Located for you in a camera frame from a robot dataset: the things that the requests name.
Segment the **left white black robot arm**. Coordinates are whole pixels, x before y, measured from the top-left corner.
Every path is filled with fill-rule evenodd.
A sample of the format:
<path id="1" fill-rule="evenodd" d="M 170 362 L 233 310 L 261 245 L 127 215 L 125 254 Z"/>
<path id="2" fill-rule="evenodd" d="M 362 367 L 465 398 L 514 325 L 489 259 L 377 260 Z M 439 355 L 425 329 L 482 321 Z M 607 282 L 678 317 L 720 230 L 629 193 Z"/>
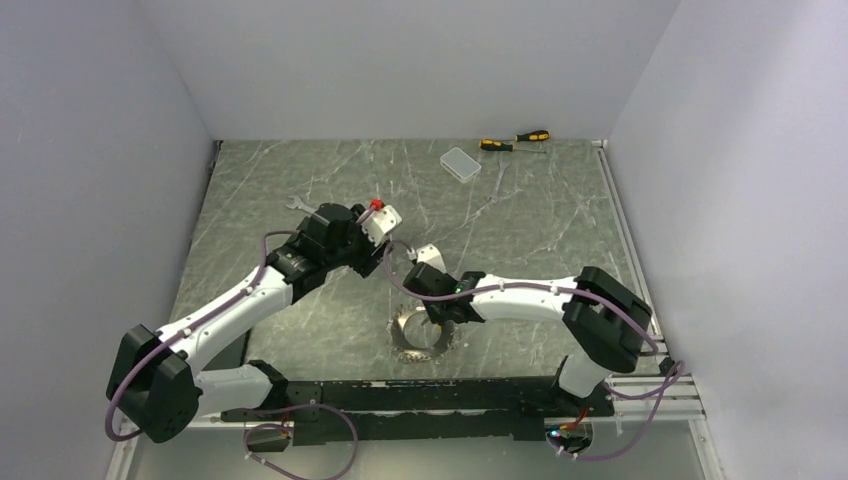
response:
<path id="1" fill-rule="evenodd" d="M 322 286 L 331 271 L 349 268 L 368 277 L 401 223 L 388 204 L 325 203 L 283 231 L 286 240 L 277 248 L 262 239 L 258 265 L 210 303 L 157 330 L 128 330 L 107 385 L 107 436 L 121 442 L 144 434 L 163 443 L 212 413 L 251 409 L 264 420 L 279 417 L 288 381 L 274 367 L 250 361 L 211 370 L 210 362 L 258 323 Z"/>

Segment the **yellow black screwdriver front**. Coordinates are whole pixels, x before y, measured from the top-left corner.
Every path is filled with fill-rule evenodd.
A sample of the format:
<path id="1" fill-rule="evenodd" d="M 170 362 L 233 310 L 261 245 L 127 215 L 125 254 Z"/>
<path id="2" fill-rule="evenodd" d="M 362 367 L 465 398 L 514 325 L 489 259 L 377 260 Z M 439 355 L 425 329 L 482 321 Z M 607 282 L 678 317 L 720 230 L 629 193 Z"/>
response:
<path id="1" fill-rule="evenodd" d="M 532 154 L 544 154 L 546 150 L 544 149 L 530 149 L 517 147 L 515 144 L 504 143 L 498 140 L 492 139 L 482 139 L 478 144 L 479 148 L 483 151 L 489 152 L 524 152 L 524 153 L 532 153 Z"/>

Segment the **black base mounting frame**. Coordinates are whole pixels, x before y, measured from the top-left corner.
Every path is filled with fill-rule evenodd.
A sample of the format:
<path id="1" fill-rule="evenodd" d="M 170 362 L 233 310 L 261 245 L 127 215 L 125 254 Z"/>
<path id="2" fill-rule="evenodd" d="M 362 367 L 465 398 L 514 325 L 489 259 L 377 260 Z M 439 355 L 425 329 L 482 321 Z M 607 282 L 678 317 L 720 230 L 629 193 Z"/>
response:
<path id="1" fill-rule="evenodd" d="M 276 378 L 257 407 L 233 401 L 215 409 L 225 422 L 285 417 L 297 446 L 346 440 L 509 437 L 542 440 L 548 428 L 577 417 L 609 418 L 615 410 L 602 386 L 585 399 L 560 391 L 554 376 L 469 379 L 287 380 Z"/>

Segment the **large silver combination wrench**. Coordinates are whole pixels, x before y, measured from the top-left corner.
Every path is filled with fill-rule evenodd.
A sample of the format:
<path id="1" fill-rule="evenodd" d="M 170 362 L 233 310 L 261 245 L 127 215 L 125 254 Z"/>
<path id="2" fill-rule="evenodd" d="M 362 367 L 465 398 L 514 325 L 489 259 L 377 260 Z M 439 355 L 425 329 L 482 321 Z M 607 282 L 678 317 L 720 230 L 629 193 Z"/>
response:
<path id="1" fill-rule="evenodd" d="M 305 212 L 309 215 L 312 215 L 317 211 L 316 207 L 307 204 L 301 197 L 297 195 L 289 197 L 289 201 L 286 203 L 286 207 L 291 210 L 299 210 Z"/>

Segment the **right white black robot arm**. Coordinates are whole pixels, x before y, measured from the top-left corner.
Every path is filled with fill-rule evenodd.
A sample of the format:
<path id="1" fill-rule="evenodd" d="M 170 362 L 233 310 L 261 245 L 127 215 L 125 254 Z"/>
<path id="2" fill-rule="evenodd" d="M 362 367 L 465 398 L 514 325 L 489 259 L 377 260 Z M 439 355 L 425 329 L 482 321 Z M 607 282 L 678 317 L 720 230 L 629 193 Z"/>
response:
<path id="1" fill-rule="evenodd" d="M 419 261 L 400 289 L 422 301 L 436 324 L 521 320 L 566 328 L 579 348 L 561 362 L 550 391 L 553 406 L 564 415 L 585 407 L 611 374 L 634 372 L 643 347 L 656 346 L 647 332 L 651 307 L 599 267 L 553 280 L 478 271 L 454 278 Z"/>

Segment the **white plastic box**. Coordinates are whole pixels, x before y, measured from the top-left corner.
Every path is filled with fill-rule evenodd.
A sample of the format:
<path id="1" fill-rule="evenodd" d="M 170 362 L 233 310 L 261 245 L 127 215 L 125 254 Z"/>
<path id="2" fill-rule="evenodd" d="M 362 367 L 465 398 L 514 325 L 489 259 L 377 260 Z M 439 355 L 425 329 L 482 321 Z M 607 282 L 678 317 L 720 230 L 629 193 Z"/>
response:
<path id="1" fill-rule="evenodd" d="M 440 165 L 458 182 L 466 184 L 481 171 L 478 161 L 459 147 L 453 147 L 440 157 Z"/>

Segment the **small silver wrench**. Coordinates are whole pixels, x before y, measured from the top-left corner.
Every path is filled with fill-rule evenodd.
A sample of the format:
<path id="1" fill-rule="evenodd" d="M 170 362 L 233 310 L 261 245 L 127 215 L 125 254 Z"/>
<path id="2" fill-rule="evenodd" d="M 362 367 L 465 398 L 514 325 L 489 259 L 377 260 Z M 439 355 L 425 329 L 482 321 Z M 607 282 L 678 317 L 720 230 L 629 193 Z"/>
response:
<path id="1" fill-rule="evenodd" d="M 510 167 L 511 161 L 509 159 L 503 158 L 498 161 L 498 172 L 496 176 L 495 183 L 490 194 L 487 196 L 488 204 L 497 204 L 500 200 L 500 189 L 503 183 L 503 178 L 507 169 Z"/>

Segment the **yellow black screwdriver rear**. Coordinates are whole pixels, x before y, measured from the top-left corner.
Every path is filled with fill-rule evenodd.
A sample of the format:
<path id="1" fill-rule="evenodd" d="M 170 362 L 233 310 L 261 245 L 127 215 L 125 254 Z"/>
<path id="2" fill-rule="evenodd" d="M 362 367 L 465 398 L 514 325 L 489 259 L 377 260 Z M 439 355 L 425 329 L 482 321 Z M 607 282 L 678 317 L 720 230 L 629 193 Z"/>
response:
<path id="1" fill-rule="evenodd" d="M 514 137 L 515 142 L 543 142 L 550 138 L 550 133 L 547 130 L 535 130 L 526 133 L 517 134 Z"/>

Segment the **aluminium rail frame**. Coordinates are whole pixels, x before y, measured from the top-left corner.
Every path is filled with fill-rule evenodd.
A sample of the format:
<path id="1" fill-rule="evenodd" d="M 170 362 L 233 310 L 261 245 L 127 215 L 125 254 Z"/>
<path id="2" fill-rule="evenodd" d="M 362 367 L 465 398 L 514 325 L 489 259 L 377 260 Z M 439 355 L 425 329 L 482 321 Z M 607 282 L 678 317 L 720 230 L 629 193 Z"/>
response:
<path id="1" fill-rule="evenodd" d="M 258 410 L 231 409 L 200 416 L 185 429 L 262 429 L 248 437 L 256 452 L 282 443 L 317 446 L 359 441 L 509 437 L 548 439 L 577 459 L 589 457 L 590 438 L 605 424 L 623 434 L 627 423 L 644 438 L 655 422 L 683 422 L 694 438 L 701 469 L 722 479 L 724 469 L 711 440 L 693 378 L 613 375 L 586 399 L 567 402 L 545 376 L 447 380 L 291 381 L 285 393 Z"/>

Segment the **yellow black screwdriver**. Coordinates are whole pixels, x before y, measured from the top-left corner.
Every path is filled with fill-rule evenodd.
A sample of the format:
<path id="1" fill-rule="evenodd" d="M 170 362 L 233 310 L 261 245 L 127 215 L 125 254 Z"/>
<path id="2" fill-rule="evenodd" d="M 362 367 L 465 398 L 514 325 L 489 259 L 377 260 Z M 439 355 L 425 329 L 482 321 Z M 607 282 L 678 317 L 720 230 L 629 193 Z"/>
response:
<path id="1" fill-rule="evenodd" d="M 514 137 L 515 142 L 543 142 L 550 138 L 550 133 L 547 130 L 535 130 L 526 133 L 517 134 Z"/>
<path id="2" fill-rule="evenodd" d="M 530 149 L 517 147 L 515 144 L 504 143 L 498 140 L 492 139 L 482 139 L 478 144 L 479 148 L 483 151 L 489 152 L 524 152 L 524 153 L 532 153 L 532 154 L 544 154 L 546 150 L 544 149 Z"/>

